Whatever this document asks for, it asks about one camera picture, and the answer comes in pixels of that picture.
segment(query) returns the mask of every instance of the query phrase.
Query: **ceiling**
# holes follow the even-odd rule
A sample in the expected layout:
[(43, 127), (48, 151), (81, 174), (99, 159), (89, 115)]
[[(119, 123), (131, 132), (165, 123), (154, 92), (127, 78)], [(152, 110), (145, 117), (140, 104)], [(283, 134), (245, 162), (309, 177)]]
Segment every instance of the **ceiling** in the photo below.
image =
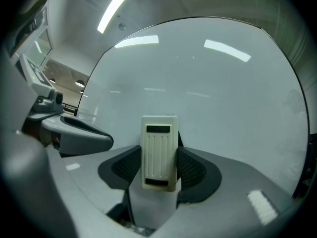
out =
[(46, 64), (44, 74), (48, 79), (54, 78), (56, 84), (75, 92), (83, 90), (82, 87), (79, 87), (75, 84), (77, 80), (83, 80), (85, 85), (88, 81), (88, 76), (75, 70), (71, 70), (70, 68), (67, 68), (61, 64), (57, 64), (52, 60), (49, 60)]
[[(61, 26), (60, 33), (64, 36), (63, 42), (54, 47), (53, 60), (86, 75), (90, 75), (103, 53), (122, 39), (176, 18), (218, 16), (257, 25), (277, 42), (295, 69), (302, 63), (309, 36), (305, 24), (287, 0), (126, 0), (103, 34), (97, 31), (97, 27), (112, 0), (52, 1), (50, 10), (60, 6), (60, 12), (65, 14), (62, 23), (49, 20), (50, 25), (58, 23)], [(124, 31), (119, 28), (120, 24), (125, 26)], [(67, 54), (66, 59), (77, 63), (58, 59), (64, 54)], [(81, 69), (81, 64), (85, 64), (85, 68)]]

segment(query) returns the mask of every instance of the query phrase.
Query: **white ridged surface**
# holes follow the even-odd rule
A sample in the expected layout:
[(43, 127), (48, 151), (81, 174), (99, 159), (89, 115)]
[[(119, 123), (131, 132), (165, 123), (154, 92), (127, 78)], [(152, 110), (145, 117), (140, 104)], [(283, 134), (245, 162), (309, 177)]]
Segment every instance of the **white ridged surface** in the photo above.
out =
[(277, 217), (277, 212), (260, 190), (251, 191), (248, 194), (248, 199), (263, 226)]
[[(147, 132), (147, 126), (169, 126), (169, 133)], [(143, 116), (141, 128), (142, 188), (175, 191), (178, 121), (176, 116)], [(168, 186), (145, 184), (145, 179), (168, 181)]]

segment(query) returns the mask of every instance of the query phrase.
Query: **black slot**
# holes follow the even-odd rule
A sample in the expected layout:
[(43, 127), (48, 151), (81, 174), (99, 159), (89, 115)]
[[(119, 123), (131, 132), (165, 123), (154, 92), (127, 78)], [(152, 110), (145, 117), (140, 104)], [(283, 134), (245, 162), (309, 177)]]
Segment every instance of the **black slot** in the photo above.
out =
[(151, 185), (168, 186), (167, 180), (154, 180), (154, 179), (145, 178), (145, 183), (151, 184)]
[(170, 126), (153, 126), (153, 125), (148, 125), (148, 126), (147, 126), (147, 132), (153, 132), (153, 133), (169, 133), (169, 132), (170, 132)]

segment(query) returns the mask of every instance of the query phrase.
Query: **white wall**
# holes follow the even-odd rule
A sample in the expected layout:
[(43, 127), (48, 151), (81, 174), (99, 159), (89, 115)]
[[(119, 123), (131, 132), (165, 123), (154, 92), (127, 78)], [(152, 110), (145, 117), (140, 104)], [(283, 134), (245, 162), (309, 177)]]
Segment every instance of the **white wall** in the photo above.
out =
[(54, 87), (57, 91), (61, 92), (63, 94), (63, 102), (75, 107), (78, 107), (79, 100), (81, 97), (80, 93), (77, 93), (73, 90), (69, 90), (63, 86), (54, 84)]
[(52, 51), (50, 57), (53, 61), (90, 76), (97, 62), (73, 46), (63, 43)]
[(65, 22), (69, 0), (49, 0), (48, 22), (52, 43), (57, 48), (65, 39)]

